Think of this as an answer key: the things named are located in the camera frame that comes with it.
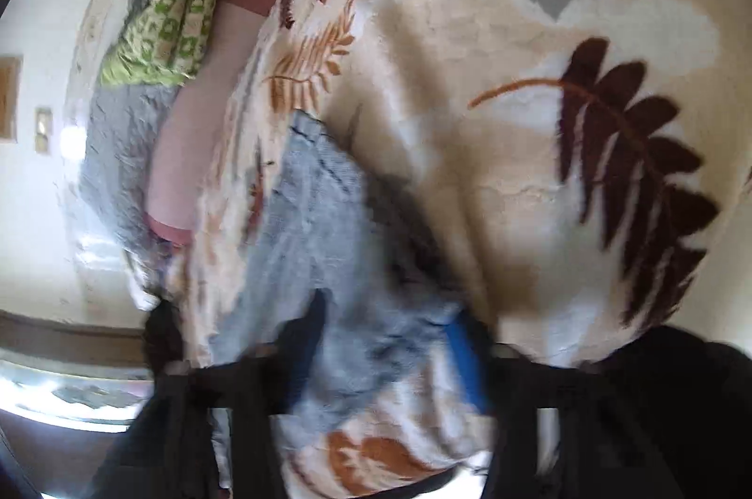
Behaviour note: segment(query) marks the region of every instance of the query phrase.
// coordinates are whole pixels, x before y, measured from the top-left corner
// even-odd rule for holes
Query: gray towel
[[[79,191],[115,242],[151,259],[157,238],[144,220],[151,153],[178,87],[97,85],[86,129]]]
[[[298,112],[246,285],[212,339],[213,362],[273,341],[317,288],[329,291],[326,327],[303,398],[281,417],[288,448],[336,428],[424,362],[464,300],[408,198]]]

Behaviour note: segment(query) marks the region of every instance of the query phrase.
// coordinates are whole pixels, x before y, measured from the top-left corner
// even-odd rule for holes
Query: fleece blanket
[[[151,0],[102,65],[102,82],[179,85],[198,72],[217,0]]]
[[[200,202],[194,359],[211,360],[241,292],[295,109],[405,184],[500,341],[559,366],[627,344],[680,305],[742,195],[751,19],[752,0],[278,0]],[[439,344],[286,452],[287,483],[371,494],[467,458],[486,432]]]

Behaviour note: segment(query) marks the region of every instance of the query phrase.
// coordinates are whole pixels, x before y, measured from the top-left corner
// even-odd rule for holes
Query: light switch
[[[38,108],[35,119],[34,149],[45,155],[50,153],[50,138],[52,137],[52,111],[49,108]]]

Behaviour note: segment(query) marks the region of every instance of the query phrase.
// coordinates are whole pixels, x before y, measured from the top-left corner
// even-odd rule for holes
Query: green patterned pillow
[[[193,78],[217,0],[151,0],[104,58],[102,82],[174,85]]]

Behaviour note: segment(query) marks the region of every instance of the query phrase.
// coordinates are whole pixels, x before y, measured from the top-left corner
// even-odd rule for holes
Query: black cloth
[[[41,495],[18,464],[2,429],[0,429],[0,498],[41,499]]]
[[[483,499],[732,499],[752,488],[752,360],[669,326],[565,370],[471,325],[499,423]],[[540,474],[537,409],[556,408],[556,464]]]
[[[659,449],[687,499],[749,496],[752,360],[670,326],[598,366]]]
[[[270,416],[289,411],[300,398],[325,322],[326,295],[316,291],[306,314],[285,324],[268,356],[244,356],[233,364],[181,374],[168,369],[183,357],[176,310],[160,302],[144,330],[154,395],[108,453],[86,499],[219,497],[213,408],[232,412],[233,497],[287,499]],[[440,489],[454,473],[450,469],[373,499],[412,499]]]

